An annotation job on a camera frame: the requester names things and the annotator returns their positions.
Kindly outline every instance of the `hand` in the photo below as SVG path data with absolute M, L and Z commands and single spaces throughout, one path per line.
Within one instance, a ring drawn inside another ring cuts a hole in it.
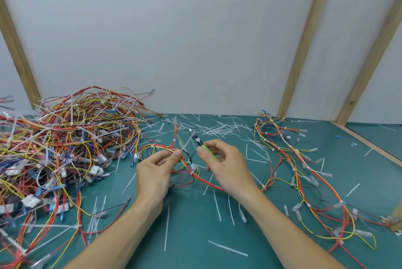
M 137 201 L 156 207 L 162 204 L 169 188 L 171 171 L 179 162 L 181 150 L 160 150 L 137 165 Z
M 221 140 L 211 140 L 204 144 L 212 154 L 219 155 L 218 158 L 201 146 L 197 148 L 197 153 L 207 164 L 207 170 L 212 170 L 219 184 L 229 195 L 244 205 L 255 193 L 261 193 L 243 154 L 236 147 Z

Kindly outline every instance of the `white panel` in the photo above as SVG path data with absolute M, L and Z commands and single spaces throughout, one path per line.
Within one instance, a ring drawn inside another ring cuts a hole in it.
M 338 117 L 392 2 L 327 1 L 288 117 Z
M 6 97 L 8 95 L 13 95 L 10 99 L 14 100 L 14 102 L 0 105 L 11 107 L 15 110 L 12 111 L 0 107 L 0 113 L 3 111 L 9 115 L 32 113 L 31 105 L 20 77 L 18 76 L 17 69 L 14 66 L 3 36 L 0 34 L 0 97 Z
M 356 104 L 350 122 L 402 124 L 402 25 Z
M 7 0 L 44 97 L 156 89 L 161 112 L 275 114 L 312 0 Z

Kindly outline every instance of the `work surface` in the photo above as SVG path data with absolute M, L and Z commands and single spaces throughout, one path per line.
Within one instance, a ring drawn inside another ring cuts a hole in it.
M 346 126 L 399 160 L 402 160 L 401 125 L 349 122 Z

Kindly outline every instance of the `wooden edge strip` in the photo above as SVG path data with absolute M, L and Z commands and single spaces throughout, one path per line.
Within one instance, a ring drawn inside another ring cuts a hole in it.
M 372 75 L 374 74 L 377 65 L 379 64 L 382 56 L 388 48 L 389 43 L 399 24 L 402 20 L 402 0 L 394 0 L 387 18 L 385 19 L 377 38 L 375 39 L 373 46 L 371 47 L 369 54 L 360 70 L 354 86 L 352 87 L 348 98 L 346 99 L 343 107 L 339 113 L 337 122 L 341 125 L 345 125 L 348 122 L 350 116 L 356 107 L 361 95 L 366 89 Z
M 28 100 L 31 103 L 32 109 L 35 109 L 35 104 L 39 104 L 41 96 L 5 0 L 0 0 L 0 30 L 20 76 Z
M 338 126 L 340 129 L 343 129 L 349 135 L 351 135 L 351 136 L 355 137 L 356 139 L 360 140 L 365 145 L 367 145 L 369 148 L 375 150 L 379 154 L 383 155 L 385 158 L 391 160 L 392 162 L 394 162 L 397 165 L 399 165 L 400 167 L 402 167 L 402 161 L 399 160 L 398 158 L 396 158 L 395 156 L 391 155 L 390 153 L 388 153 L 386 150 L 383 150 L 381 147 L 375 145 L 373 142 L 370 142 L 369 140 L 367 140 L 367 139 L 363 138 L 362 136 L 360 136 L 358 133 L 355 133 L 353 130 L 347 128 L 344 125 L 341 125 L 341 124 L 337 123 L 336 121 L 330 121 L 330 122 L 333 125 Z
M 286 117 L 290 102 L 292 101 L 292 97 L 300 77 L 301 70 L 303 69 L 305 59 L 316 33 L 325 3 L 326 0 L 313 0 L 311 4 L 310 12 L 304 26 L 299 47 L 296 51 L 292 68 L 287 79 L 286 87 L 282 95 L 281 104 L 279 105 L 279 110 L 277 114 L 279 118 Z

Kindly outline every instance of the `person's left hand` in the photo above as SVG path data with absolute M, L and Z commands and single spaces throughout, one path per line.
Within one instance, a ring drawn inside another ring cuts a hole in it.
M 170 173 L 179 162 L 181 150 L 160 150 L 137 165 L 137 201 L 151 208 L 162 204 L 169 188 Z

